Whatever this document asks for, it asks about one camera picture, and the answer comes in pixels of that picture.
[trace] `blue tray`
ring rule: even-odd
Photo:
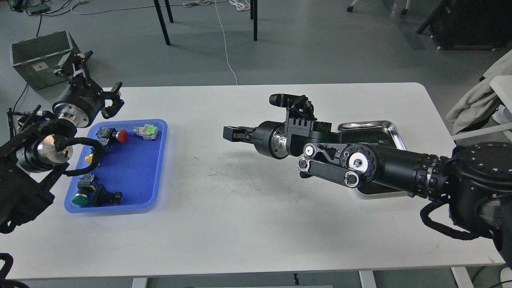
[[[158,127],[157,139],[144,140],[133,133],[134,127],[144,126],[144,124],[153,124]],[[158,195],[167,123],[161,119],[101,122],[89,129],[87,137],[97,139],[96,132],[100,127],[128,131],[128,141],[114,143],[111,151],[103,156],[100,165],[92,172],[98,176],[98,183],[103,184],[109,192],[123,193],[123,200],[116,206],[111,203],[100,207],[94,207],[91,204],[85,207],[77,206],[71,203],[71,198],[78,191],[76,185],[80,179],[80,176],[75,176],[66,193],[64,207],[70,213],[109,211],[127,211],[129,213],[150,207]],[[76,166],[77,169],[89,165],[85,162],[84,157],[90,153],[90,147],[84,146]]]

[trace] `white cloth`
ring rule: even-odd
[[[493,91],[490,81],[497,75],[512,75],[512,50],[489,67],[483,74],[485,79],[469,90],[448,112],[446,119],[453,123],[452,135],[475,123],[494,104],[498,96],[488,93]]]

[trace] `power strip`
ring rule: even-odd
[[[27,12],[30,15],[39,15],[39,14],[46,13],[48,11],[50,11],[50,7],[48,7],[48,5],[46,5],[46,4],[37,5],[37,6],[34,6],[34,7],[29,7],[27,9]]]

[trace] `black chair leg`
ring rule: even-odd
[[[252,1],[252,6],[254,9],[252,10],[253,12],[253,17],[254,19],[252,20],[252,24],[253,24],[253,34],[254,34],[254,41],[258,41],[258,0],[251,0]]]
[[[169,22],[174,23],[173,13],[170,11],[169,0],[165,0],[165,8],[167,9],[167,16],[169,16]]]
[[[165,44],[167,44],[167,46],[170,46],[169,35],[167,34],[167,28],[165,27],[165,22],[163,20],[162,9],[160,8],[160,2],[158,0],[153,0],[153,2],[155,3],[155,9],[157,10],[158,21],[160,22],[160,26],[162,27],[162,33],[163,33],[163,38],[165,39]]]
[[[252,11],[252,7],[253,7],[253,6],[254,6],[254,0],[251,0],[251,2],[250,2],[251,20],[253,20],[253,19],[254,19],[254,13],[253,13],[253,11]]]

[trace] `stainless steel tray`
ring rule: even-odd
[[[342,135],[342,143],[372,143],[400,150],[407,150],[396,126],[387,120],[341,123],[338,133]],[[363,184],[357,188],[364,199],[405,196],[406,192],[382,186],[376,183]]]
[[[407,150],[396,126],[387,120],[341,123],[338,133],[341,133],[343,143],[367,142]]]

